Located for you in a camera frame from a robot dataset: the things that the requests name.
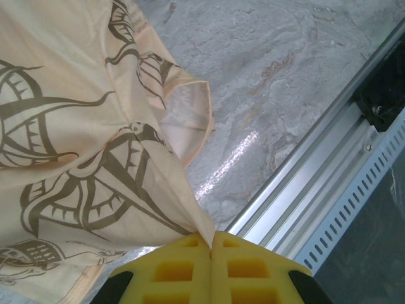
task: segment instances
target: cream fabric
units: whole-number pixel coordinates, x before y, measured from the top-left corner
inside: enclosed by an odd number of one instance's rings
[[[211,244],[183,170],[213,130],[209,88],[136,4],[0,1],[0,22],[0,284],[78,303],[136,247]]]

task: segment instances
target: black plastic part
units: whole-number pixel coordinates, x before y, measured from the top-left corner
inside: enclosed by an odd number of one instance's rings
[[[386,131],[405,107],[405,35],[353,94],[367,121]]]
[[[134,274],[129,271],[110,277],[90,304],[118,304]]]
[[[332,304],[328,295],[310,275],[298,270],[291,270],[289,276],[304,304]]]

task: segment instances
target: screw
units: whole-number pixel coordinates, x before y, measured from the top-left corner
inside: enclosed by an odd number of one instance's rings
[[[382,106],[374,106],[373,107],[373,114],[379,116],[382,112]]]

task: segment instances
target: gray marble surface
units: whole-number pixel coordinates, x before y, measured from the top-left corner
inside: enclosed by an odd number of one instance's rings
[[[138,0],[180,65],[210,82],[216,131],[187,169],[219,229],[247,204],[405,16],[405,0]],[[88,303],[117,265],[107,266]],[[32,303],[0,286],[0,304]]]

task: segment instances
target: perforated metal strip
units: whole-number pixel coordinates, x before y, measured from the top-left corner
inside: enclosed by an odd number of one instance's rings
[[[316,274],[405,147],[405,110],[294,260]]]

